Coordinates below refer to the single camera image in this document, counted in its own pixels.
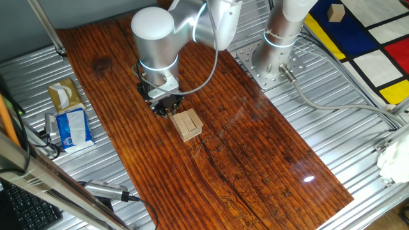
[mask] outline colorful mat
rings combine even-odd
[[[383,106],[409,96],[409,10],[406,0],[319,0],[306,24]],[[329,22],[331,4],[344,4]]]

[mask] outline metal pole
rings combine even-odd
[[[34,13],[37,15],[38,20],[43,25],[45,31],[49,34],[53,44],[56,46],[57,53],[62,56],[66,55],[66,51],[65,51],[63,43],[59,39],[56,33],[56,30],[52,26],[49,18],[45,14],[38,0],[27,0],[27,1],[30,4],[31,8],[33,9]]]
[[[27,153],[1,132],[0,148],[0,167],[24,167]],[[34,153],[34,156],[25,175],[5,172],[0,176],[99,229],[129,229],[54,162],[43,154]]]

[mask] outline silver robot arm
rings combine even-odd
[[[267,20],[260,45],[252,53],[251,69],[262,89],[280,79],[280,65],[295,73],[303,67],[293,50],[305,17],[318,0],[278,0]]]
[[[149,7],[137,12],[131,27],[146,79],[169,92],[178,92],[178,53],[189,41],[215,48],[215,35],[208,12],[215,23],[218,49],[231,43],[242,2],[228,0],[175,0],[168,11]],[[149,85],[139,92],[153,112],[165,116],[180,105],[182,96],[170,95]]]

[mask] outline small wooden cube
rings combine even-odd
[[[345,8],[343,4],[331,4],[328,10],[328,20],[330,22],[340,22],[345,15]]]
[[[193,109],[168,116],[184,142],[202,133],[203,123]]]

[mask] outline metal mounting plate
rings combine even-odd
[[[249,71],[254,80],[256,80],[260,88],[268,90],[282,83],[283,81],[287,81],[287,78],[285,78],[284,74],[281,73],[280,74],[270,73],[266,77],[261,77],[260,74],[254,69],[252,64],[252,56],[259,45],[260,41],[242,47],[241,49],[237,50],[236,56],[242,61],[243,65]],[[291,57],[290,63],[288,64],[290,72],[293,73],[294,76],[300,75],[301,73],[305,72],[306,68],[305,65],[294,53],[294,51],[291,51],[290,57]]]

